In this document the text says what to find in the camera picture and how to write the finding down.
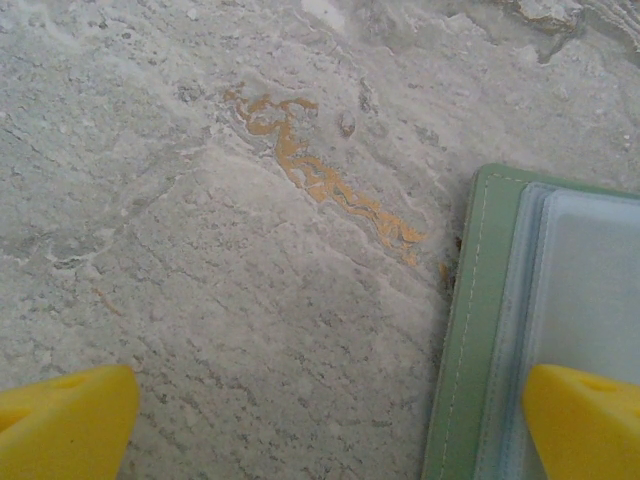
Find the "orange mark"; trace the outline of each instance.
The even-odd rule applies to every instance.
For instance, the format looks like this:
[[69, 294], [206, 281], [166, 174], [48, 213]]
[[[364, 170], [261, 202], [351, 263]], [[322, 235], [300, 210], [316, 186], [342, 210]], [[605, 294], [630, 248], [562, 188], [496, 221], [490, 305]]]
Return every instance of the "orange mark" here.
[[438, 270], [440, 270], [440, 279], [445, 285], [449, 285], [449, 267], [444, 263], [438, 264]]
[[107, 310], [109, 310], [114, 315], [118, 315], [119, 317], [122, 317], [122, 312], [120, 312], [120, 310], [118, 310], [115, 307], [115, 305], [109, 301], [109, 299], [107, 298], [107, 296], [104, 294], [102, 290], [100, 290], [99, 288], [93, 287], [91, 291], [96, 295], [98, 295], [98, 297], [100, 297], [100, 301], [107, 308]]
[[[240, 95], [243, 86], [240, 84], [234, 90], [227, 90], [224, 100], [235, 102], [236, 112], [244, 121], [250, 134], [258, 136], [277, 134], [276, 159], [296, 187], [306, 190], [318, 203], [330, 198], [347, 213], [370, 220], [376, 228], [380, 242], [390, 250], [399, 253], [409, 265], [415, 266], [416, 255], [410, 249], [426, 238], [426, 234], [411, 228], [397, 216], [383, 211], [375, 200], [362, 193], [354, 192], [344, 183], [336, 170], [324, 165], [318, 157], [298, 155], [307, 148], [308, 142], [297, 140], [295, 137], [293, 131], [295, 114], [291, 111], [291, 106], [298, 105], [304, 110], [317, 110], [318, 105], [300, 97], [274, 103], [269, 94], [250, 103]], [[266, 121], [260, 118], [260, 114], [269, 112], [278, 114], [280, 119]], [[296, 171], [302, 173], [304, 178], [298, 176]]]

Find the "yellow object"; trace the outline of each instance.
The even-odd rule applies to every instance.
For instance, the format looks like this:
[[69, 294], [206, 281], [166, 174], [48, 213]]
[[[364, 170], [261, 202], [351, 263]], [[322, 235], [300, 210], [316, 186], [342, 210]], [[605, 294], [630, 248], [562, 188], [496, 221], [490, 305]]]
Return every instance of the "yellow object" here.
[[640, 478], [640, 387], [538, 365], [523, 404], [549, 480]]
[[0, 392], [0, 478], [113, 480], [137, 411], [126, 366]]

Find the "green cover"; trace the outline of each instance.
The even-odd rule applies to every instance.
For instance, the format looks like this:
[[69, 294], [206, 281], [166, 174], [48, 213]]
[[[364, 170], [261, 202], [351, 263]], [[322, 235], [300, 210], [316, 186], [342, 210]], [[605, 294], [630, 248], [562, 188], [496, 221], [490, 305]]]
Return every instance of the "green cover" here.
[[478, 170], [467, 210], [422, 480], [473, 478], [520, 194], [531, 182], [637, 198], [498, 164]]

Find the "stone surface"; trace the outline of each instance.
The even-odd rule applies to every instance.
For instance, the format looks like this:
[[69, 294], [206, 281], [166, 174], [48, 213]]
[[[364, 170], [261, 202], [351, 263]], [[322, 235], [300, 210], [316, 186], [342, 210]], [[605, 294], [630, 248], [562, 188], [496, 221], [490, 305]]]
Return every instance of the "stone surface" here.
[[474, 170], [640, 188], [628, 45], [425, 5], [0, 0], [0, 388], [132, 365], [124, 480], [417, 478]]
[[517, 0], [516, 11], [547, 33], [573, 32], [582, 19], [582, 5], [573, 0]]
[[640, 65], [640, 8], [634, 0], [584, 0], [590, 25], [613, 36], [626, 47], [630, 60]]

